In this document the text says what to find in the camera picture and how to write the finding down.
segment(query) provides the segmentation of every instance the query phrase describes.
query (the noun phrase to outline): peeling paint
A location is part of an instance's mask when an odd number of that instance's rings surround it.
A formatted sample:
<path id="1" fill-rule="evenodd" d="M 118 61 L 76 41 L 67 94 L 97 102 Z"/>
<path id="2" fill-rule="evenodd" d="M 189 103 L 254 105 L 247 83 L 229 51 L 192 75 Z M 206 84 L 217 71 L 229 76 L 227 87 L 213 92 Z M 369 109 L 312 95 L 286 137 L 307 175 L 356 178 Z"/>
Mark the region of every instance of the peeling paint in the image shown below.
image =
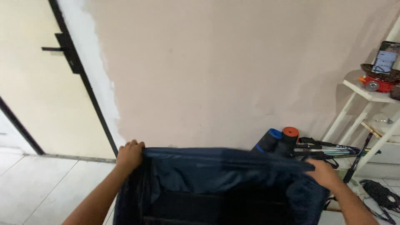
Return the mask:
<path id="1" fill-rule="evenodd" d="M 120 114 L 114 101 L 114 85 L 106 73 L 107 59 L 100 47 L 96 24 L 85 11 L 86 2 L 58 0 L 58 3 L 114 142 L 117 147 L 124 145 L 126 141 L 118 133 Z"/>

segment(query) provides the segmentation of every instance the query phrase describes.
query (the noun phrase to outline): beige door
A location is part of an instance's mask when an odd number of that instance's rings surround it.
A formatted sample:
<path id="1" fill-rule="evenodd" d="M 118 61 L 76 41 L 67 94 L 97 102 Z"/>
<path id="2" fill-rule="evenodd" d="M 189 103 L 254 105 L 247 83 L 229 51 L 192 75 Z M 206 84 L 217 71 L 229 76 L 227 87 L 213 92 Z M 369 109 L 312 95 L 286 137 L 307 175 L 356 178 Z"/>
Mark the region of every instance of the beige door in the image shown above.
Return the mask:
<path id="1" fill-rule="evenodd" d="M 0 1 L 0 96 L 48 154 L 114 159 L 85 86 L 59 47 L 47 0 Z"/>

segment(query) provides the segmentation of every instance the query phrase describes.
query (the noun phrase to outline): rolled sleeping mat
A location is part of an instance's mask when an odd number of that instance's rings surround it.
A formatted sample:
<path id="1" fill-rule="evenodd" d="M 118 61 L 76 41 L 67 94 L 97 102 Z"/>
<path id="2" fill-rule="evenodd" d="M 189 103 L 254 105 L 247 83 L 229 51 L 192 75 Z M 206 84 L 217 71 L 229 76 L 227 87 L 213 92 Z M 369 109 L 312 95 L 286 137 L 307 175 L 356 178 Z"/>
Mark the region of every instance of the rolled sleeping mat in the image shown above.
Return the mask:
<path id="1" fill-rule="evenodd" d="M 291 158 L 299 138 L 299 131 L 294 127 L 285 127 L 282 138 L 276 144 L 274 153 L 285 158 Z"/>
<path id="2" fill-rule="evenodd" d="M 276 148 L 276 144 L 282 138 L 282 132 L 276 129 L 269 129 L 267 133 L 253 147 L 251 152 L 270 153 Z"/>

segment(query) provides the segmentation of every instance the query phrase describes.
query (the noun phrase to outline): forearm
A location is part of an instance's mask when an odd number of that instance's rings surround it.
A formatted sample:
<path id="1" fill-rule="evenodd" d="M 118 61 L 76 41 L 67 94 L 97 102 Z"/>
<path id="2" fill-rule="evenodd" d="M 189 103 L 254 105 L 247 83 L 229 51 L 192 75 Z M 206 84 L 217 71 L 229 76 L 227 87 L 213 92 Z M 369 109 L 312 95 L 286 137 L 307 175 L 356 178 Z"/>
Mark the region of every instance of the forearm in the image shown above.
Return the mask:
<path id="1" fill-rule="evenodd" d="M 111 173 L 79 204 L 63 225 L 101 225 L 129 173 L 115 166 Z"/>
<path id="2" fill-rule="evenodd" d="M 346 184 L 338 184 L 331 191 L 342 209 L 346 225 L 378 225 L 372 213 Z"/>

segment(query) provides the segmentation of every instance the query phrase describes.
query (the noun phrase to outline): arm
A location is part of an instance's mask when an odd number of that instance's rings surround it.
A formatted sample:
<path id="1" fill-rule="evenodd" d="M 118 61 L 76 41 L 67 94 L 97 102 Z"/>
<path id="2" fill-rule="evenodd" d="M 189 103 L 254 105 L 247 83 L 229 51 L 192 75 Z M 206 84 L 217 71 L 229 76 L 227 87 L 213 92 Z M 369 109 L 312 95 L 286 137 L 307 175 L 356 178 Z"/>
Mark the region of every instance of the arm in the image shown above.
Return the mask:
<path id="1" fill-rule="evenodd" d="M 78 205 L 62 225 L 102 225 L 108 209 L 122 184 L 142 163 L 142 148 L 132 140 L 119 149 L 117 164 L 111 173 Z"/>
<path id="2" fill-rule="evenodd" d="M 331 165 L 314 159 L 307 159 L 306 162 L 315 166 L 315 171 L 307 172 L 307 175 L 335 195 L 347 225 L 378 225 L 372 213 L 368 211 L 358 196 L 343 183 Z"/>

